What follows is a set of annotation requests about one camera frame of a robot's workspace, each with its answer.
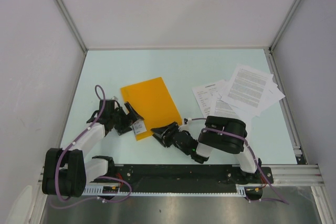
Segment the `orange plastic folder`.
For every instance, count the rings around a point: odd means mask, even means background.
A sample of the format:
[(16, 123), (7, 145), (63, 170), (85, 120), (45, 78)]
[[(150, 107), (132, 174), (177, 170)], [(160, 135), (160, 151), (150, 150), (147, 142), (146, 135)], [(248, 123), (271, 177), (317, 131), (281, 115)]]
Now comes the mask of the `orange plastic folder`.
[(124, 102), (128, 102), (143, 117), (135, 123), (135, 139), (152, 135), (151, 129), (170, 123), (182, 124), (180, 113), (161, 77), (121, 88)]

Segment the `printed paper sheet front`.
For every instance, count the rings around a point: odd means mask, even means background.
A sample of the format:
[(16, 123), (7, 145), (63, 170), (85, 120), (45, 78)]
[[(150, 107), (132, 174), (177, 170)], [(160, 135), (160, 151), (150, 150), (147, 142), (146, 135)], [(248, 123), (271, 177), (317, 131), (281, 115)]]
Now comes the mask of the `printed paper sheet front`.
[(217, 117), (223, 117), (223, 118), (232, 118), (232, 119), (238, 119), (243, 121), (246, 124), (251, 123), (251, 118), (249, 117), (240, 117), (226, 102), (223, 102), (221, 100), (212, 100), (210, 111), (210, 116), (217, 116)]

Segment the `printed paper sheet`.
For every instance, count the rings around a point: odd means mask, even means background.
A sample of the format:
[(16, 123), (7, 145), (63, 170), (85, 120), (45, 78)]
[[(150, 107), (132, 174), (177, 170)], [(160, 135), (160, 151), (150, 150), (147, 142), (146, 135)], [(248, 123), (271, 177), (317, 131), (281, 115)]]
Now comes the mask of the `printed paper sheet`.
[(249, 117), (240, 117), (226, 102), (223, 102), (221, 100), (212, 100), (210, 111), (210, 116), (217, 116), (217, 117), (223, 117), (223, 118), (232, 118), (232, 119), (238, 119), (243, 121), (246, 124), (251, 123), (251, 118)]
[(251, 115), (260, 116), (266, 101), (266, 91), (272, 83), (272, 74), (238, 65), (221, 93), (221, 101)]

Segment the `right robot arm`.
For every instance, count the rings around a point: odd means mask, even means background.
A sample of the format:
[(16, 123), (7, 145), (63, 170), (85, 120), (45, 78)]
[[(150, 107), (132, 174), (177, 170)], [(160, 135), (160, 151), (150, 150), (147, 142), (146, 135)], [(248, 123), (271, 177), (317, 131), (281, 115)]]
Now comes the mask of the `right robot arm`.
[[(191, 136), (188, 125), (193, 121), (204, 121), (197, 139)], [(246, 123), (240, 119), (220, 116), (189, 118), (179, 126), (172, 122), (163, 127), (151, 129), (152, 136), (163, 146), (174, 146), (192, 160), (203, 164), (216, 149), (236, 156), (243, 179), (254, 183), (261, 177), (261, 160), (251, 149), (247, 139)]]

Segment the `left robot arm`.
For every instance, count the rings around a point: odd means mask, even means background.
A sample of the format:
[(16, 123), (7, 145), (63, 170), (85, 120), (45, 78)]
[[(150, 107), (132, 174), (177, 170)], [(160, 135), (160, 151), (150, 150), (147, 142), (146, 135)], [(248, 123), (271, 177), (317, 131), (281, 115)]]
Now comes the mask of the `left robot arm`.
[(91, 149), (112, 130), (123, 135), (144, 118), (126, 102), (101, 100), (85, 125), (85, 129), (67, 147), (50, 148), (45, 156), (42, 192), (62, 199), (80, 197), (90, 182), (110, 182), (117, 178), (114, 160), (109, 156), (94, 156), (85, 161)]

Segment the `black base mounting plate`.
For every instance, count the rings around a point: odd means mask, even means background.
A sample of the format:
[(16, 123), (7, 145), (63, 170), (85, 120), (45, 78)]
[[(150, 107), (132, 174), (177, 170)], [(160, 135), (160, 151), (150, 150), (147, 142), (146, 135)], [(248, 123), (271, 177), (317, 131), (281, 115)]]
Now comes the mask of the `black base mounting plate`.
[(134, 194), (220, 194), (235, 193), (236, 185), (258, 186), (266, 180), (261, 173), (246, 175), (238, 165), (116, 165)]

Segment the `printed paper sheet top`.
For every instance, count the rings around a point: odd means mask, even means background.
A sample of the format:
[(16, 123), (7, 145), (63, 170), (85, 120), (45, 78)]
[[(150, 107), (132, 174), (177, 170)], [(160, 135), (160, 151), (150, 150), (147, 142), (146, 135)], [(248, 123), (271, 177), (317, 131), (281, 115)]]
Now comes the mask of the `printed paper sheet top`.
[(238, 65), (221, 93), (221, 101), (251, 115), (260, 116), (266, 101), (266, 91), (272, 83), (272, 74)]

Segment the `left aluminium corner post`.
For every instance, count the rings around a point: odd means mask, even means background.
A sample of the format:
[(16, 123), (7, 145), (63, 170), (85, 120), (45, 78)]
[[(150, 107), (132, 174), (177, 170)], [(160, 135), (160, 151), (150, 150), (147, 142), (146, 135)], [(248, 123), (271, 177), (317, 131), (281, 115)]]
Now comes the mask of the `left aluminium corner post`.
[(80, 47), (81, 51), (86, 54), (88, 51), (87, 46), (85, 45), (85, 42), (68, 10), (66, 7), (64, 0), (53, 0), (58, 8), (58, 10), (61, 13), (61, 16), (63, 17), (66, 25), (68, 26), (70, 32), (75, 38), (75, 41), (77, 42), (78, 46)]

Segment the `aluminium corner post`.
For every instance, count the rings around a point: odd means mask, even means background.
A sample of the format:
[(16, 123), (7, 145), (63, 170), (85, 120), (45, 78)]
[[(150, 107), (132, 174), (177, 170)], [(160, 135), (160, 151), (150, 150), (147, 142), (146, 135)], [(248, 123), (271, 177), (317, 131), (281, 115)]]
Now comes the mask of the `aluminium corner post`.
[(302, 1), (303, 0), (294, 0), (293, 3), (291, 4), (283, 22), (280, 25), (280, 28), (278, 29), (274, 39), (272, 40), (270, 46), (268, 47), (270, 52), (273, 52), (277, 47), (278, 43), (280, 42), (282, 36), (284, 35), (288, 25), (290, 24), (292, 18), (294, 17)]
[(81, 51), (86, 54), (88, 51), (87, 46), (85, 45), (85, 42), (68, 10), (66, 7), (64, 0), (53, 0), (58, 8), (58, 10), (61, 13), (61, 16), (63, 17), (66, 25), (68, 26), (70, 32), (75, 38), (75, 41), (77, 42), (78, 46), (80, 47)]

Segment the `aluminium frame rail front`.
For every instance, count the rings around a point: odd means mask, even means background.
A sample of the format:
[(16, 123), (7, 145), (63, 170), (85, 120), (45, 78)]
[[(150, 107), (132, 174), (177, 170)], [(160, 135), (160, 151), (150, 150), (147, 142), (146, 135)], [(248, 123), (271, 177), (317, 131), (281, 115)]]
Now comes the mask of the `aluminium frame rail front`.
[[(260, 173), (266, 181), (264, 183), (276, 184), (313, 184), (322, 181), (321, 174), (317, 166), (309, 165), (285, 165), (285, 166), (265, 166), (261, 167)], [(91, 184), (108, 184), (113, 177), (101, 182), (90, 182)]]

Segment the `right aluminium corner post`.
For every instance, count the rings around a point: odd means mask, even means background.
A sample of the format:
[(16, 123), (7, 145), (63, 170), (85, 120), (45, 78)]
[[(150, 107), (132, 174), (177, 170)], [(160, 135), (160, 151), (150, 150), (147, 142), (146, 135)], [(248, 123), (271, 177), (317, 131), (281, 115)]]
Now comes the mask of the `right aluminium corner post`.
[(288, 25), (290, 24), (292, 18), (294, 17), (302, 1), (303, 0), (294, 0), (293, 3), (291, 4), (283, 22), (280, 25), (280, 28), (278, 29), (274, 39), (272, 40), (270, 46), (268, 47), (270, 52), (273, 52), (277, 47), (278, 43), (280, 42), (282, 36), (284, 35)]

